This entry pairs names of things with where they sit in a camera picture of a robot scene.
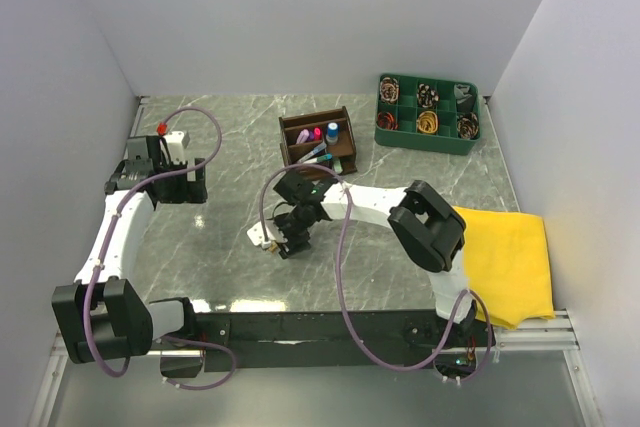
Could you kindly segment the green cap white marker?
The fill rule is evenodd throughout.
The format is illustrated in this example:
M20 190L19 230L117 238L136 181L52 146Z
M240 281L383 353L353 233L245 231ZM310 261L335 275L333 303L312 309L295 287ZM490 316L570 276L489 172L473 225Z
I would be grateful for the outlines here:
M317 157L305 160L305 161L301 162L301 164L302 165L320 164L320 163L324 163L324 162L330 161L330 160L332 160L332 158L333 158L332 154L327 153L327 154L324 154L324 155L321 155L321 156L317 156Z

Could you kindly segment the lilac pen case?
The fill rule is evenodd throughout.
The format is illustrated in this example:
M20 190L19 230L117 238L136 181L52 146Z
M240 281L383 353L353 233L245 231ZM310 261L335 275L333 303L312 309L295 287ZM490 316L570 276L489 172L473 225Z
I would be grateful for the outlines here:
M296 140L297 144L302 144L308 141L310 133L307 129L302 130Z

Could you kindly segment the blue grey glue stick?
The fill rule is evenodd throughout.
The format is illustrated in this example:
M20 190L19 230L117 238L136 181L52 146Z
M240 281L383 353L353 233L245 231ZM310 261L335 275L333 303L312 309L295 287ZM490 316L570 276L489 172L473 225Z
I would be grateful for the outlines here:
M327 125L325 141L328 145L335 145L339 139L339 125L337 122L330 122Z

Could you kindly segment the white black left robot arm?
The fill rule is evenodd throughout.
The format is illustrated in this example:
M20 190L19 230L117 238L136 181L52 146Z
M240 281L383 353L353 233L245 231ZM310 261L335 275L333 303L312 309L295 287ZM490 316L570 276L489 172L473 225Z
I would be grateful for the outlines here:
M184 131L127 140L125 157L104 187L103 220L88 259L74 281L57 287L52 296L72 362L90 363L95 353L103 360L142 356L163 336L179 349L199 339L200 325L188 298L145 303L131 283L156 207L207 200L204 170L185 171L192 164L188 144Z

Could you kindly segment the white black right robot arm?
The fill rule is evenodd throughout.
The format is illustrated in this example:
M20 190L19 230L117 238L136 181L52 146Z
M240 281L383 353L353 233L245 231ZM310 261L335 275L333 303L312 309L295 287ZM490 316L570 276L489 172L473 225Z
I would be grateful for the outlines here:
M279 255L286 259L310 247L309 229L321 221L349 219L391 229L409 259L425 270L435 297L438 332L450 345L473 333L475 311L463 267L466 223L428 183L407 187L366 187L334 178L317 182L291 170L274 191L291 211L276 215L267 227Z

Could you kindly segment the brown wooden desk organizer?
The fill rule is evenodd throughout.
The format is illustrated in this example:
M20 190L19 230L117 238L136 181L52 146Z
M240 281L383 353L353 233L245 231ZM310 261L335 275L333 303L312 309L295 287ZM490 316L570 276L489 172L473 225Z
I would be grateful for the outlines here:
M357 172L357 149L351 118L345 106L333 110L280 117L280 150L285 166L326 154L329 168L338 166L339 175Z

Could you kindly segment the orange navy striped rolled tie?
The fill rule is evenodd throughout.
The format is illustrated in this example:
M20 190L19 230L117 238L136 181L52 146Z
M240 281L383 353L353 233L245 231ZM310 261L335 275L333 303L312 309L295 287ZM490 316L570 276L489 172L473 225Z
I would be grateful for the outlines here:
M397 130L398 121L391 112L379 112L376 118L376 125L384 130Z

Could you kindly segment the green divided storage tray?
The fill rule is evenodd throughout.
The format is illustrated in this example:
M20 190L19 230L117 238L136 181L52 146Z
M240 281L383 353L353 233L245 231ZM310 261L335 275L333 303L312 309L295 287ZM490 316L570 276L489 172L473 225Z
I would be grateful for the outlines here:
M469 82L383 73L374 139L386 147L466 156L481 139L481 101Z

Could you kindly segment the pink black floral rolled tie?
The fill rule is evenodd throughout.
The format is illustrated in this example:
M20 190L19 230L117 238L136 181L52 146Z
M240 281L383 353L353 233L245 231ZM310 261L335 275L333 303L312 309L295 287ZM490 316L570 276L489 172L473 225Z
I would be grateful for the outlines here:
M383 103L396 104L399 99L400 84L396 77L384 76L379 83L379 98Z

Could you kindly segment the yellow patterned rolled tie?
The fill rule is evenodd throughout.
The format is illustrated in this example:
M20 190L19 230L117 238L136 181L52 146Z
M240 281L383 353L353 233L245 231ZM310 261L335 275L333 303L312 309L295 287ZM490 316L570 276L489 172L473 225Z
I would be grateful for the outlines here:
M416 119L416 130L425 135L435 135L439 130L439 118L434 110L422 111Z

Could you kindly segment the dark patterned rolled tie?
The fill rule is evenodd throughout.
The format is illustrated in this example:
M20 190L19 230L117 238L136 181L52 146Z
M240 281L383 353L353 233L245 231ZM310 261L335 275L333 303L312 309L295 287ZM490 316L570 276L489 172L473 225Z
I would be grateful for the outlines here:
M421 108L435 108L440 100L438 91L429 84L419 83L416 91L417 105Z

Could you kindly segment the black beige floral rolled tie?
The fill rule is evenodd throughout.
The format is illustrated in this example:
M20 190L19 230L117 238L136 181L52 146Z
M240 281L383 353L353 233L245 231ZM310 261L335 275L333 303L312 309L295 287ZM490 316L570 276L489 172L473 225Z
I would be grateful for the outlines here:
M459 114L457 116L456 129L460 139L476 140L480 131L478 116L473 112Z

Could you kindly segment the grey folded cloth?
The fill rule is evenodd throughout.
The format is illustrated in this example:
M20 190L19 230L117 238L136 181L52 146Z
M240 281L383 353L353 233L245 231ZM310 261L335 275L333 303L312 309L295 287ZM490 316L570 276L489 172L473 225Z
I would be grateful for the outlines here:
M476 102L476 94L470 84L456 83L453 86L453 93L458 112L469 113L473 110Z

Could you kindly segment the yellow folded cloth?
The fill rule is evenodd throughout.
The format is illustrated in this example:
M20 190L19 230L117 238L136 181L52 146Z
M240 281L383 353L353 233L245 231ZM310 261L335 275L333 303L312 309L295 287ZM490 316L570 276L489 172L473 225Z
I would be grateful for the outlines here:
M544 221L520 212L456 207L466 222L464 269L490 322L516 329L528 319L552 319L555 309Z

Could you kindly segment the aluminium frame rail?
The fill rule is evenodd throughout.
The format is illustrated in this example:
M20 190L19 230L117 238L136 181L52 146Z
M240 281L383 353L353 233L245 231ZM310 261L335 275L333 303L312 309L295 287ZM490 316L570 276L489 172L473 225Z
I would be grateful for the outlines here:
M154 350L152 344L156 341L172 341L174 333L165 340L155 340L147 345L143 353L146 356L164 358L193 358L203 351L209 357L217 356L215 343L201 342L184 338L185 348ZM488 327L485 322L474 320L466 327L454 325L450 331L445 329L437 346L443 348L446 354L462 354L469 349L480 351L486 347L497 351L569 351L578 347L577 338L572 329L570 319L566 314L559 317L545 319L528 319L521 325L510 330L503 327Z

